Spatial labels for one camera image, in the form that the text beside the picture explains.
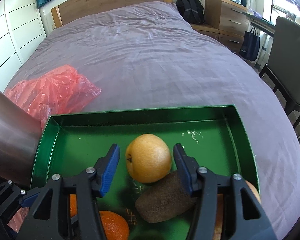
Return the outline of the mandarin orange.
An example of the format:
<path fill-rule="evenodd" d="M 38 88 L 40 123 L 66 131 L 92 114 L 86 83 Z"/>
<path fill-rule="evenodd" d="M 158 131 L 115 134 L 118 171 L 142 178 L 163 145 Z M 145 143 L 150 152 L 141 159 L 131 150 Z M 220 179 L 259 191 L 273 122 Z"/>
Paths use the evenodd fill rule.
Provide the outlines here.
<path fill-rule="evenodd" d="M 129 226 L 123 217 L 111 211 L 100 211 L 99 214 L 107 240 L 129 239 Z"/>
<path fill-rule="evenodd" d="M 70 195 L 70 217 L 77 215 L 77 196 L 75 194 Z"/>

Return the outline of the kiwi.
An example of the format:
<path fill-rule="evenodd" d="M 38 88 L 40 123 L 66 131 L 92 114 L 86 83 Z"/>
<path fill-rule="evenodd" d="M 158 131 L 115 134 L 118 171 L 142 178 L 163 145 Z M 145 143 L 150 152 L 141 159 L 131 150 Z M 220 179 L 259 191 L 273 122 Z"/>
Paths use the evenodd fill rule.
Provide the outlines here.
<path fill-rule="evenodd" d="M 186 212 L 196 201 L 184 190 L 178 172 L 173 171 L 142 193 L 135 207 L 145 221 L 160 223 Z"/>

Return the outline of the yellow apple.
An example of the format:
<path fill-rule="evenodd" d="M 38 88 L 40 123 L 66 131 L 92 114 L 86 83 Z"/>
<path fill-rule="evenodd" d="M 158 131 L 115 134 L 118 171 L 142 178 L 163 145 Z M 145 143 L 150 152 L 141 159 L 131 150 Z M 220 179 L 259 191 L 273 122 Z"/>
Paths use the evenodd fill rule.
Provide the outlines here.
<path fill-rule="evenodd" d="M 125 152 L 126 168 L 132 179 L 154 183 L 169 174 L 172 157 L 167 144 L 153 134 L 135 138 Z"/>

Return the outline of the striped pepino melon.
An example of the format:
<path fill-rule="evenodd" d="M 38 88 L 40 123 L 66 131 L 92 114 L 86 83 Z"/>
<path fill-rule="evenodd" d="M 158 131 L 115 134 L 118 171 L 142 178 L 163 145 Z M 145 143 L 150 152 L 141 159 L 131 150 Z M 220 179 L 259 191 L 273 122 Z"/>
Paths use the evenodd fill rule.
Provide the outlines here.
<path fill-rule="evenodd" d="M 216 213 L 216 222 L 213 234 L 213 240 L 220 240 L 222 235 L 222 226 L 223 226 L 223 195 L 217 195 L 217 213 Z"/>

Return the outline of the red green apple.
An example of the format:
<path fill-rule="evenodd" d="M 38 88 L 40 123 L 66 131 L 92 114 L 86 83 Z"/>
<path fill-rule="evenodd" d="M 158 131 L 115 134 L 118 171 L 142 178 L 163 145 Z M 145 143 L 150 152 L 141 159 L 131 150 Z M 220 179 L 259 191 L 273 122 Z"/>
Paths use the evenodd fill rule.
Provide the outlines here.
<path fill-rule="evenodd" d="M 256 187 L 254 187 L 254 185 L 252 183 L 250 183 L 249 181 L 247 181 L 247 180 L 245 182 L 249 186 L 249 188 L 251 189 L 251 191 L 253 192 L 253 194 L 256 197 L 256 199 L 258 200 L 258 202 L 261 203 L 261 198 L 260 198 L 259 192 L 256 189 Z"/>

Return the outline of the green metal tray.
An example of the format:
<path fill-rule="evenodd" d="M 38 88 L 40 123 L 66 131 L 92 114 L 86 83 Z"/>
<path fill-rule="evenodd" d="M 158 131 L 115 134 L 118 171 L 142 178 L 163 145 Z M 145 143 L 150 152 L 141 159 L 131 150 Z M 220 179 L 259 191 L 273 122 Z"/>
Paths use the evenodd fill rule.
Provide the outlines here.
<path fill-rule="evenodd" d="M 142 134 L 160 137 L 169 149 L 182 144 L 199 165 L 224 176 L 239 173 L 259 186 L 255 157 L 235 106 L 135 109 L 53 115 L 37 148 L 31 187 L 42 187 L 54 174 L 70 177 L 93 166 L 117 144 L 121 153 Z M 120 157 L 109 192 L 98 199 L 100 210 L 125 218 L 130 239 L 185 239 L 194 209 L 160 223 L 147 223 L 135 201 L 147 185 L 132 179 Z"/>

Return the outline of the pink plastic sheet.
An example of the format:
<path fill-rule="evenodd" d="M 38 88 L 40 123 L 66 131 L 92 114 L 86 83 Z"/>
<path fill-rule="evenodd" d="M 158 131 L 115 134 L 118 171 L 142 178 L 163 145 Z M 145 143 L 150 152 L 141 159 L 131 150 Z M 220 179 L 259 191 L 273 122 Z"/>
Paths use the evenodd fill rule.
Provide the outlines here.
<path fill-rule="evenodd" d="M 101 91 L 66 64 L 36 79 L 21 80 L 4 94 L 44 129 L 51 115 L 81 112 Z"/>

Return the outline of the grey office chair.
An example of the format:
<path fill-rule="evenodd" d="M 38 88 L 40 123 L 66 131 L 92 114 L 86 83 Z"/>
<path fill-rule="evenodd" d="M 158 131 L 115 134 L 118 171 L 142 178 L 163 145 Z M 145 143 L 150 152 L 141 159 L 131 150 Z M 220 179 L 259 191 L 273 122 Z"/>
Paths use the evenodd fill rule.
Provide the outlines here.
<path fill-rule="evenodd" d="M 274 83 L 273 91 L 279 90 L 286 100 L 285 113 L 300 113 L 300 25 L 296 22 L 284 17 L 276 19 L 269 59 L 259 77 L 264 75 Z M 300 114 L 293 127 L 299 123 Z"/>

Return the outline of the navy tote bag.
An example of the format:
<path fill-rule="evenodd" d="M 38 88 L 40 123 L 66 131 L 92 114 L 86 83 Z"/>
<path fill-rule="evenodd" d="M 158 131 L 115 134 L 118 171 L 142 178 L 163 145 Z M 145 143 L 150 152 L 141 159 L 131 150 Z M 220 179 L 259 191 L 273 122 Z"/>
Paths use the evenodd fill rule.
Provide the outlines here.
<path fill-rule="evenodd" d="M 244 39 L 239 51 L 239 55 L 243 59 L 255 61 L 260 49 L 260 37 L 256 27 L 252 27 L 250 31 L 244 33 Z"/>

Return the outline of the purple bed cover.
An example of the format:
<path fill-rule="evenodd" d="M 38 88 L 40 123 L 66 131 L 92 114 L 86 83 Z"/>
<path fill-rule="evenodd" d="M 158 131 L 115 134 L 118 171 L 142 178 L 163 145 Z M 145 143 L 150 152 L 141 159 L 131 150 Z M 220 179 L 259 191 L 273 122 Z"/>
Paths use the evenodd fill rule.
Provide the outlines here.
<path fill-rule="evenodd" d="M 87 112 L 235 105 L 256 156 L 261 202 L 278 239 L 300 217 L 300 145 L 271 88 L 239 56 L 202 35 L 175 5 L 146 2 L 55 29 L 12 77 L 71 65 L 101 89 Z"/>

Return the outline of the white wardrobe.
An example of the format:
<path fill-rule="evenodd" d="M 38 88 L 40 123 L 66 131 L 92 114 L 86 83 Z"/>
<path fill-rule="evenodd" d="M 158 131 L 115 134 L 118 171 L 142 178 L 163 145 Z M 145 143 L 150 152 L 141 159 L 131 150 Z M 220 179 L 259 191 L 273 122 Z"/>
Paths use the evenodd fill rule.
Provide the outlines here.
<path fill-rule="evenodd" d="M 46 33 L 36 0 L 0 1 L 0 91 L 34 53 Z"/>

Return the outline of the glass desk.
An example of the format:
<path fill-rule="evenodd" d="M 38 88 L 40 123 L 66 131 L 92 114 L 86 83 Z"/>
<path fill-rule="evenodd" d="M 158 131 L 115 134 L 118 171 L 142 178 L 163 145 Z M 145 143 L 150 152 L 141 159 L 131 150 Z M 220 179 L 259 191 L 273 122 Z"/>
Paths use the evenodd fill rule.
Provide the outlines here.
<path fill-rule="evenodd" d="M 260 37 L 260 49 L 258 52 L 258 56 L 255 61 L 246 61 L 249 61 L 253 64 L 254 68 L 260 70 L 262 66 L 268 61 L 275 32 L 275 25 L 273 25 L 266 19 L 261 18 L 261 15 L 253 10 L 249 12 L 242 11 L 241 14 L 245 16 L 245 18 L 249 22 L 249 25 L 251 26 L 247 31 L 250 31 L 252 27 L 257 28 L 257 32 Z"/>

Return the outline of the wooden drawer cabinet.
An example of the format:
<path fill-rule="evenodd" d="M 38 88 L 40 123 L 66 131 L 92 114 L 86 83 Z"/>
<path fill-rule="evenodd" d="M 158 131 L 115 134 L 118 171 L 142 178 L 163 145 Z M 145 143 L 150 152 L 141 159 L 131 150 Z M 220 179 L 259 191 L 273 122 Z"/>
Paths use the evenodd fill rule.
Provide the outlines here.
<path fill-rule="evenodd" d="M 247 8 L 231 0 L 204 0 L 205 23 L 192 28 L 221 42 L 233 53 L 239 54 L 244 34 L 249 27 Z"/>

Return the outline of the black backpack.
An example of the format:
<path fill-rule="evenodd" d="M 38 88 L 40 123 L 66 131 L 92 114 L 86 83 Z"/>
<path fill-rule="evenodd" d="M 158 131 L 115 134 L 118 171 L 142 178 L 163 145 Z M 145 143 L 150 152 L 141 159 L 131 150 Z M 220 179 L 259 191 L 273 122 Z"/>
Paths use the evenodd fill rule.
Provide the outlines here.
<path fill-rule="evenodd" d="M 189 24 L 205 23 L 204 7 L 199 0 L 177 0 L 175 4 L 183 19 Z"/>

